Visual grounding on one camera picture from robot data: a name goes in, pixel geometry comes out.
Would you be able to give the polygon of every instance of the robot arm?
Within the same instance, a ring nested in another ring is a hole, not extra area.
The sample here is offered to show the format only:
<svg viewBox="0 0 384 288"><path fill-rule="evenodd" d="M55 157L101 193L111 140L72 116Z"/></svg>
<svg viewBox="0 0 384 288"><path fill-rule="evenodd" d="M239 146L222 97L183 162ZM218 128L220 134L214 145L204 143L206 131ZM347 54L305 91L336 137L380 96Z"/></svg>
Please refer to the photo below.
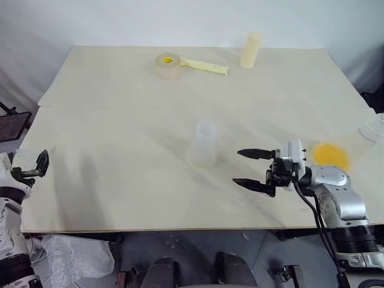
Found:
<svg viewBox="0 0 384 288"><path fill-rule="evenodd" d="M0 287L42 287L20 230L21 204L35 183L31 177L43 177L48 165L46 150L37 158L36 169L25 172L12 168L8 155L0 154Z"/></svg>
<svg viewBox="0 0 384 288"><path fill-rule="evenodd" d="M365 203L352 188L349 176L335 166L305 167L304 152L300 140L285 143L282 150L238 151L248 158L273 159L273 162L266 171L265 184L252 179L233 181L271 197L275 197L276 187L292 184L304 196L315 196L318 200L317 215L320 218L321 214L335 242L337 267L347 271L384 270L384 251L376 243L365 215Z"/></svg>
<svg viewBox="0 0 384 288"><path fill-rule="evenodd" d="M308 188L319 200L339 265L347 270L384 270L384 251L376 243L365 215L365 203L352 188L349 176L335 166L311 166L311 172Z"/></svg>

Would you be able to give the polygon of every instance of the table surface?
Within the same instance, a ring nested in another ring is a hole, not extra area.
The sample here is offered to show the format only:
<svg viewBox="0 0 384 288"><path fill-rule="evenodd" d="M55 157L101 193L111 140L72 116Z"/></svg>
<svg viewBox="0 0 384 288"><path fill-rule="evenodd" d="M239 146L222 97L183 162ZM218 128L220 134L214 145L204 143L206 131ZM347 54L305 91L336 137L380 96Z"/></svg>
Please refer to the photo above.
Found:
<svg viewBox="0 0 384 288"><path fill-rule="evenodd" d="M183 67L179 78L159 79L154 59L164 52L227 65L229 76ZM261 49L250 70L238 65L240 55L213 47L73 47L15 159L26 165L21 155L41 149L51 159L23 203L23 230L314 227L294 192L279 188L269 198L233 183L263 181L269 166L236 151L348 139L374 112L325 50ZM209 169L185 160L202 119L219 128L218 161ZM383 160L377 144L349 172L372 223L384 223Z"/></svg>

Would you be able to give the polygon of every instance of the white curtain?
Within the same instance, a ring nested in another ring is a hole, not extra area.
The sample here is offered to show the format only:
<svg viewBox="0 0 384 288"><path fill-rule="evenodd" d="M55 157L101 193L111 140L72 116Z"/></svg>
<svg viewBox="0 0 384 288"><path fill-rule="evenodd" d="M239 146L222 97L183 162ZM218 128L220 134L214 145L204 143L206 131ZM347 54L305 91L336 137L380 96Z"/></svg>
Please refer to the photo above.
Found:
<svg viewBox="0 0 384 288"><path fill-rule="evenodd" d="M73 44L326 47L358 90L383 81L382 0L0 0L0 100L36 112Z"/></svg>

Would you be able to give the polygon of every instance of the yellow tape strip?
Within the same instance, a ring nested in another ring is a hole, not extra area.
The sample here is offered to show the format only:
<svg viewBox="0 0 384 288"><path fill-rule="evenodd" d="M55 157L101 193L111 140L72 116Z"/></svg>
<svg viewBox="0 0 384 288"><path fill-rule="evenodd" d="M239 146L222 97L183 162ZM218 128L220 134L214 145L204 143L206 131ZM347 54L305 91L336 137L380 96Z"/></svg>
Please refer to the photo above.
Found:
<svg viewBox="0 0 384 288"><path fill-rule="evenodd" d="M195 69L215 72L218 74L223 74L225 76L228 75L228 69L229 69L228 67L225 67L225 66L220 66L212 63L207 63L207 62L200 62L200 61L186 59L186 58L181 58L180 65L188 66Z"/></svg>

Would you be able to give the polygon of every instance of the black cable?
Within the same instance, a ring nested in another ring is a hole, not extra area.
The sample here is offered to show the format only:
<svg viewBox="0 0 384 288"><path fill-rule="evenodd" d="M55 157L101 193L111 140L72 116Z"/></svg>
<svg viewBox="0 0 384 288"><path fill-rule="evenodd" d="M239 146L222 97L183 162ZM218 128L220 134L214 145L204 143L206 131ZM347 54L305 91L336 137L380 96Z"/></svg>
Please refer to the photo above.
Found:
<svg viewBox="0 0 384 288"><path fill-rule="evenodd" d="M300 196L300 198L305 202L305 204L307 204L309 206L309 208L311 208L312 212L313 212L313 215L314 215L314 220L316 222L316 227L320 233L320 237L324 243L324 246L325 248L327 249L328 253L329 253L329 256L331 257L331 259L333 260L333 262L335 263L335 266L336 266L336 269L337 269L337 272L340 274L341 273L341 269L337 263L337 260L336 260L336 254L335 254L335 250L333 249L333 247L331 246L330 249L328 248L327 246L327 242L326 240L324 239L325 235L323 234L323 231L321 229L321 225L320 225L320 221L319 221L319 214L316 210L316 208L312 205L311 202L309 202L309 200L307 198L305 198L305 196L303 195L303 193L301 192L301 189L299 187L299 184L298 183L293 183L293 186L295 187L295 190L297 192L297 194Z"/></svg>
<svg viewBox="0 0 384 288"><path fill-rule="evenodd" d="M325 225L324 225L324 222L323 222L323 218L322 218L321 213L320 213L320 203L319 203L319 200L318 200L318 198L317 198L316 195L314 196L314 202L315 202L315 204L316 204L317 216L319 217L319 222L320 222L320 225L321 225L321 227L322 227L322 230L323 230L325 239L326 239L326 241L327 241L327 243L328 243L328 245L329 245L329 247L330 247L330 250L331 250L331 252L332 252L332 255L334 256L334 262L336 262L336 261L337 261L337 259L336 259L336 252L335 252L335 250L334 250L334 247L333 247L333 245L332 245L332 242L331 242L331 240L330 240L330 238L329 238L329 236L328 236L328 233L327 233L327 231L326 231L326 228L325 228Z"/></svg>
<svg viewBox="0 0 384 288"><path fill-rule="evenodd" d="M323 240L324 246L327 249L329 255L332 258L332 260L334 261L335 265L337 265L336 264L336 254L335 254L335 251L333 250L332 242L331 242L331 240L329 240L329 237L328 237L328 234L327 234L324 222L323 222L323 218L322 218L322 216L320 214L319 200L317 199L316 195L314 195L314 201L315 201L315 204L316 204L316 214L317 214L317 217L319 219L319 223L320 223L322 234L323 234L322 240Z"/></svg>

